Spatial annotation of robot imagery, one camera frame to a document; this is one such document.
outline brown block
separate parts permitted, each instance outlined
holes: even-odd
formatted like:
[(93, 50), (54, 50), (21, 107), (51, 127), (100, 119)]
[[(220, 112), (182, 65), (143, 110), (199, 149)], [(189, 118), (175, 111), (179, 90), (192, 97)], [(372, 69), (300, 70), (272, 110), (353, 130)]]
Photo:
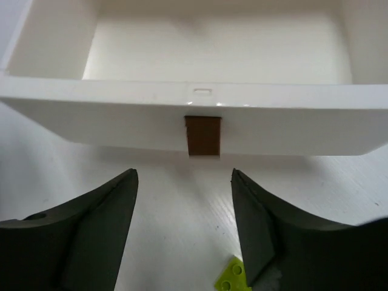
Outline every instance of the brown block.
[(219, 156), (221, 117), (185, 116), (189, 156)]

